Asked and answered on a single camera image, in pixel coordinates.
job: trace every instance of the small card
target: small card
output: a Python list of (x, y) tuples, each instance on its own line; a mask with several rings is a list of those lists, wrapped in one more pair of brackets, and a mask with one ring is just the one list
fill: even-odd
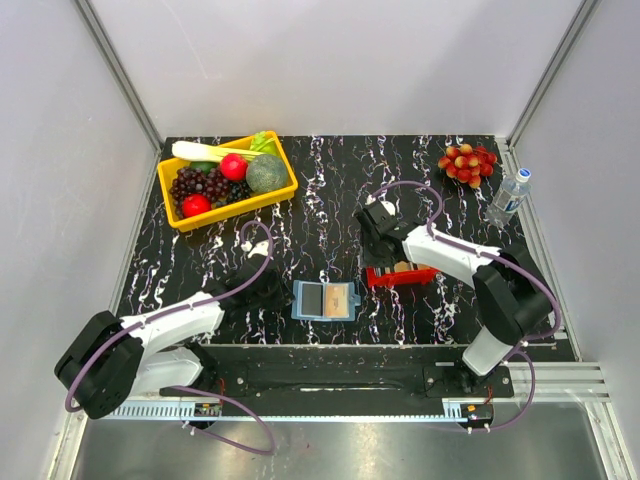
[(325, 285), (324, 316), (331, 318), (345, 318), (349, 316), (349, 285)]

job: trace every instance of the white wall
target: white wall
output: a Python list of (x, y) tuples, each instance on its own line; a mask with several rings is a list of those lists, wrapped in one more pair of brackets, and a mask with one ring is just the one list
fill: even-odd
[(53, 367), (109, 306), (153, 162), (70, 1), (0, 3), (0, 476), (57, 440)]
[(588, 360), (640, 468), (640, 4), (602, 2), (517, 144)]
[(580, 0), (93, 0), (167, 135), (507, 135)]

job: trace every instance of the black marble table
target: black marble table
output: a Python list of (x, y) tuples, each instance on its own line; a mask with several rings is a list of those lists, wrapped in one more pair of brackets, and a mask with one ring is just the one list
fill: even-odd
[[(218, 144), (219, 137), (169, 138)], [(481, 327), (471, 288), (444, 274), (425, 286), (367, 288), (358, 266), (359, 226), (353, 214), (367, 196), (395, 180), (430, 182), (444, 199), (438, 229), (480, 244), (525, 242), (517, 218), (504, 231), (482, 220), (502, 178), (502, 167), (478, 190), (461, 187), (437, 167), (448, 145), (484, 145), (498, 154), (491, 136), (283, 137), (284, 150), (300, 183), (295, 197), (240, 217), (181, 234), (167, 223), (156, 179), (118, 307), (118, 315), (151, 311), (184, 299), (210, 278), (238, 268), (243, 259), (239, 231), (259, 219), (270, 226), (275, 261), (293, 280), (354, 281), (362, 296), (354, 322), (299, 322), (290, 307), (256, 311), (203, 335), (211, 344), (465, 344)], [(410, 188), (386, 193), (405, 218), (426, 219), (434, 201)], [(255, 233), (258, 240), (264, 234)]]

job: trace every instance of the water bottle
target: water bottle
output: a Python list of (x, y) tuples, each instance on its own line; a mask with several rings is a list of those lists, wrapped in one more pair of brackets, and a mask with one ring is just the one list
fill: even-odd
[(498, 228), (503, 228), (531, 190), (529, 178), (531, 172), (521, 168), (515, 175), (509, 175), (502, 180), (500, 189), (487, 208), (485, 220)]

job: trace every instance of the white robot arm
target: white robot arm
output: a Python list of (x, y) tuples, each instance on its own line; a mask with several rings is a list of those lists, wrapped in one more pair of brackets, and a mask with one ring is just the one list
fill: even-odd
[[(89, 418), (108, 415), (131, 395), (173, 385), (193, 386), (195, 382), (209, 390), (212, 385), (205, 383), (211, 374), (204, 371), (208, 359), (200, 355), (201, 348), (193, 344), (167, 349), (196, 335), (213, 333), (226, 314), (242, 314), (259, 307), (279, 310), (290, 304), (291, 292), (273, 268), (267, 268), (241, 292), (214, 300), (256, 275), (265, 256), (263, 245), (256, 245), (242, 267), (224, 282), (213, 282), (205, 291), (168, 307), (122, 318), (108, 311), (94, 315), (59, 360), (56, 377), (71, 389), (98, 349), (121, 335), (89, 368), (75, 390), (74, 397)], [(135, 328), (140, 323), (144, 327)]]
[[(475, 377), (490, 374), (552, 311), (547, 297), (527, 279), (477, 254), (485, 251), (505, 256), (544, 283), (523, 245), (501, 250), (454, 239), (435, 228), (430, 234), (418, 222), (399, 222), (393, 205), (378, 200), (356, 213), (356, 218), (362, 227), (366, 266), (389, 267), (400, 261), (429, 265), (476, 290), (485, 325), (462, 356), (464, 365)], [(468, 250), (476, 254), (451, 243), (470, 247)]]

